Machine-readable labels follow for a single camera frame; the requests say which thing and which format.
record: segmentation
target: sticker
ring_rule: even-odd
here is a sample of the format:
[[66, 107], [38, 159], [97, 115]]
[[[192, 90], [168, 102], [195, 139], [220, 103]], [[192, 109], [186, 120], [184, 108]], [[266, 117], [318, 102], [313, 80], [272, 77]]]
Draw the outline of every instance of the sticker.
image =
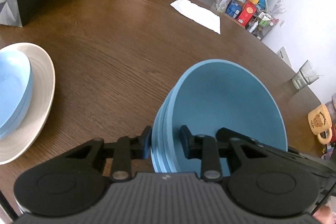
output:
[[249, 14], [252, 14], [253, 13], [253, 9], [251, 7], [247, 7], [246, 8], [246, 11], [249, 13]]
[[319, 112], [318, 114], [315, 115], [313, 120], [310, 120], [310, 127], [315, 128], [315, 127], [323, 127], [326, 125], [326, 117], [324, 113]]

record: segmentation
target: blue bowl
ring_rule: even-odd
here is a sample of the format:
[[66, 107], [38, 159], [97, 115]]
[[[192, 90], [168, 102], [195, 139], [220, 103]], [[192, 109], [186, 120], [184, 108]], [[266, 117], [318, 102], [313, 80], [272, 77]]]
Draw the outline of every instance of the blue bowl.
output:
[[165, 135], [163, 136], [163, 117], [166, 112], [170, 96], [171, 92], [167, 95], [162, 106], [157, 112], [152, 129], [151, 156], [154, 170], [157, 173], [171, 172], [168, 166], [163, 146], [163, 141], [165, 139]]
[[23, 103], [22, 109], [20, 110], [16, 119], [10, 125], [10, 127], [4, 133], [0, 135], [0, 140], [6, 137], [7, 135], [13, 133], [19, 127], [20, 123], [24, 119], [28, 111], [28, 108], [30, 106], [32, 94], [33, 94], [33, 75], [31, 74], [31, 77], [29, 79], [28, 86], [27, 86], [26, 97], [23, 99], [24, 103]]
[[[187, 160], [180, 143], [180, 127], [193, 135], [215, 137], [229, 128], [273, 147], [287, 150], [280, 111], [266, 87], [248, 70], [226, 60], [205, 60], [189, 68], [172, 90], [164, 117], [167, 161], [172, 172], [196, 172], [201, 161]], [[229, 175], [226, 159], [221, 159]]]
[[32, 93], [28, 57], [20, 51], [0, 52], [0, 135], [8, 132]]

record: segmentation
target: dark wood table surface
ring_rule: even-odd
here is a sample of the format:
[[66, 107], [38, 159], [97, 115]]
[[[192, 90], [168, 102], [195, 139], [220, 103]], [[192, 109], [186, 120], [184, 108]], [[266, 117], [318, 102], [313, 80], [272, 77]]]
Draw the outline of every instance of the dark wood table surface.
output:
[[[173, 1], [49, 0], [25, 27], [0, 26], [0, 48], [40, 45], [56, 71], [41, 134], [23, 156], [0, 166], [0, 189], [17, 211], [13, 184], [22, 172], [95, 137], [113, 142], [140, 134], [182, 73], [205, 59], [250, 70], [277, 102], [289, 145], [321, 154], [307, 120], [320, 101], [309, 88], [296, 91], [294, 71], [231, 19], [221, 18], [219, 35], [179, 14]], [[136, 160], [133, 169], [152, 171], [151, 161]]]

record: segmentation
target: mug handle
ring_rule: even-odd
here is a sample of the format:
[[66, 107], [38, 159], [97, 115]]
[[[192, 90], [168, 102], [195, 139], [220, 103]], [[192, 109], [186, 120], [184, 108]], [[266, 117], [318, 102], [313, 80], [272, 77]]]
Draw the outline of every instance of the mug handle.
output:
[[321, 144], [328, 144], [331, 141], [331, 138], [333, 136], [333, 133], [331, 131], [331, 128], [328, 129], [328, 136], [326, 138], [322, 138], [321, 133], [317, 135], [317, 139]]

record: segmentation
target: white napkin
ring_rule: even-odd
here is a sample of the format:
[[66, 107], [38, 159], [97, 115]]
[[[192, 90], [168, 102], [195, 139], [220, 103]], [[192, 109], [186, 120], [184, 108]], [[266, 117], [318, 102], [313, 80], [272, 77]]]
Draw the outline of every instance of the white napkin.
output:
[[191, 3], [189, 0], [176, 0], [170, 5], [187, 18], [190, 18], [198, 24], [221, 34], [221, 19], [213, 12], [199, 7], [197, 4]]

